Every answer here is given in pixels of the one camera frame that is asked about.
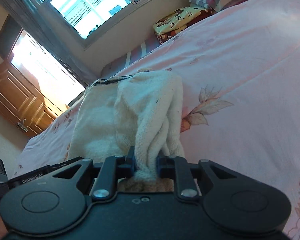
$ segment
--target pink bedsheet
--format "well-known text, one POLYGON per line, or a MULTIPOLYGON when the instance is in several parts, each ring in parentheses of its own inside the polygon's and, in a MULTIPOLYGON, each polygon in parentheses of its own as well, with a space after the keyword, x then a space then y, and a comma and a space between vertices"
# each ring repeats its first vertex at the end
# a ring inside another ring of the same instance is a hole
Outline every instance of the pink bedsheet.
MULTIPOLYGON (((182 76, 187 160, 210 159, 282 190, 293 207, 284 231, 300 240, 300 0, 228 8, 117 75, 141 68, 182 76)), ((63 114, 29 141, 16 176, 66 158, 78 107, 69 126, 63 114)))

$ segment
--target folded blanket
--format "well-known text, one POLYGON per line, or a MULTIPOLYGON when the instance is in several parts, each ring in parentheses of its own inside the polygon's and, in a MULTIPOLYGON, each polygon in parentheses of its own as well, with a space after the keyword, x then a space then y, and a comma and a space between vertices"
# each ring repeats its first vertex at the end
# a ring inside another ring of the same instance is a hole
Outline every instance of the folded blanket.
POLYGON ((138 170, 120 189, 170 190, 156 177, 156 157, 161 149, 166 156, 184 156, 179 140, 182 97, 181 78, 169 71, 97 80, 85 92, 69 159, 81 156, 100 163, 126 155, 134 145, 138 170))

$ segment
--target curtain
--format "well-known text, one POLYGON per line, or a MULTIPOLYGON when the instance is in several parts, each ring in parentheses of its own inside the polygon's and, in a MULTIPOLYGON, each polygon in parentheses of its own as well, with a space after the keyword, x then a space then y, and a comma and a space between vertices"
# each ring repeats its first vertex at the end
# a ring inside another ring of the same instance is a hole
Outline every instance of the curtain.
POLYGON ((0 4, 37 42, 39 42, 83 86, 87 87, 97 76, 77 59, 49 27, 31 0, 0 0, 0 4))

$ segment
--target wooden furniture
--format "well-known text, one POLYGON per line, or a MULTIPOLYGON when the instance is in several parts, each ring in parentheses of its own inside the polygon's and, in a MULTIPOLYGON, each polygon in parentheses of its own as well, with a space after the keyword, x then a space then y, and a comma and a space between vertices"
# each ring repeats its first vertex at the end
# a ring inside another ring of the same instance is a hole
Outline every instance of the wooden furniture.
POLYGON ((43 132, 62 112, 8 60, 0 65, 0 113, 27 136, 43 132))

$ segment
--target door handle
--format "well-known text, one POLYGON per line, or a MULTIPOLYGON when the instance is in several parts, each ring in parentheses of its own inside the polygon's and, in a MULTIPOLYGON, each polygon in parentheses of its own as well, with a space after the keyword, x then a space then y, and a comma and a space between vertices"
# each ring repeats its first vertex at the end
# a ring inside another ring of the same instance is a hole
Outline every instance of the door handle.
POLYGON ((18 123, 17 123, 18 128, 19 128, 20 130, 22 130, 23 132, 27 132, 27 131, 28 131, 27 127, 24 126, 25 121, 26 121, 26 119, 23 119, 22 122, 18 122, 18 123))

